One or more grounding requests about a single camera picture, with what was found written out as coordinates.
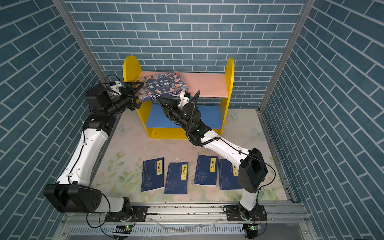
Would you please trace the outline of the colourful cartoon cover book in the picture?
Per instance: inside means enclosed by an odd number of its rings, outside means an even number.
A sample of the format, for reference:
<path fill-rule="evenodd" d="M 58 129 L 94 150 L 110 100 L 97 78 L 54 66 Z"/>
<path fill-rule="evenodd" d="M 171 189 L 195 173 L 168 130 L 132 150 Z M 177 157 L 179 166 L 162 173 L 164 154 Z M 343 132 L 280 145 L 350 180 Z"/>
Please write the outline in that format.
<path fill-rule="evenodd" d="M 158 98 L 179 96 L 181 92 L 188 92 L 189 88 L 183 81 L 180 72 L 167 72 L 136 79 L 143 82 L 138 93 L 140 103 Z"/>

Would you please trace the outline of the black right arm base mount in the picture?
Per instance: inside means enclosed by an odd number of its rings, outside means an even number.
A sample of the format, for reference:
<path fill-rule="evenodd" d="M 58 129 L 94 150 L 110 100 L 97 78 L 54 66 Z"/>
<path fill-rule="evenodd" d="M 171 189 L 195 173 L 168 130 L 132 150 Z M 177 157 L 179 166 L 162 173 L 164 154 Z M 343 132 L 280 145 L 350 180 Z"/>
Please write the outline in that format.
<path fill-rule="evenodd" d="M 239 222 L 239 221 L 255 221 L 263 222 L 268 219 L 267 212 L 262 205 L 255 205 L 255 207 L 248 211 L 240 204 L 238 205 L 225 205 L 223 211 L 226 214 L 227 221 Z"/>

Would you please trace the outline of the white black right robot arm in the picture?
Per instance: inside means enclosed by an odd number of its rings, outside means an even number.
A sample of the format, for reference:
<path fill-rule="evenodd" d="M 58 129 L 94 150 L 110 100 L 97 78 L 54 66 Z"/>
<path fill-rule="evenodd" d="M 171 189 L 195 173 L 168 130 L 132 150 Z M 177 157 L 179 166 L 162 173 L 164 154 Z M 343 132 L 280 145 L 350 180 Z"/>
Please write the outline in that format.
<path fill-rule="evenodd" d="M 238 169 L 243 189 L 239 212 L 243 219 L 250 220 L 256 214 L 259 190 L 268 173 L 267 164 L 260 150 L 241 148 L 205 125 L 201 120 L 197 99 L 198 96 L 194 96 L 183 107 L 175 99 L 160 98 L 159 103 L 165 116 L 185 130 L 191 144 L 214 151 Z"/>

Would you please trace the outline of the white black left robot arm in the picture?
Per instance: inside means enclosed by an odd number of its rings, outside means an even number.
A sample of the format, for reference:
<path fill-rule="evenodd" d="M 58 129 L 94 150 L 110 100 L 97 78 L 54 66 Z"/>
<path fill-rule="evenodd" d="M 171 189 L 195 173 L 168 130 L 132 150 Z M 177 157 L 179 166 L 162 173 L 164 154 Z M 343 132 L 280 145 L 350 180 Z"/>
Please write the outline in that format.
<path fill-rule="evenodd" d="M 107 197 L 90 187 L 92 173 L 113 131 L 117 116 L 139 109 L 138 93 L 143 83 L 118 81 L 96 85 L 85 93 L 90 114 L 82 126 L 79 144 L 64 172 L 54 184 L 46 185 L 46 199 L 60 213 L 132 214 L 126 197 Z"/>

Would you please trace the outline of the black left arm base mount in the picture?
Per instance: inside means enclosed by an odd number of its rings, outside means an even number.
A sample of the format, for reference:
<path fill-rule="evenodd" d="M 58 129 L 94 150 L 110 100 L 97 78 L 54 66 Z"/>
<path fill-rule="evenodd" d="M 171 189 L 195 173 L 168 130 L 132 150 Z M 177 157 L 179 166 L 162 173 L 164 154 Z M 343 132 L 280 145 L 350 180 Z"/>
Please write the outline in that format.
<path fill-rule="evenodd" d="M 132 206 L 128 213 L 112 212 L 105 217 L 107 223 L 143 223 L 146 221 L 148 206 Z"/>

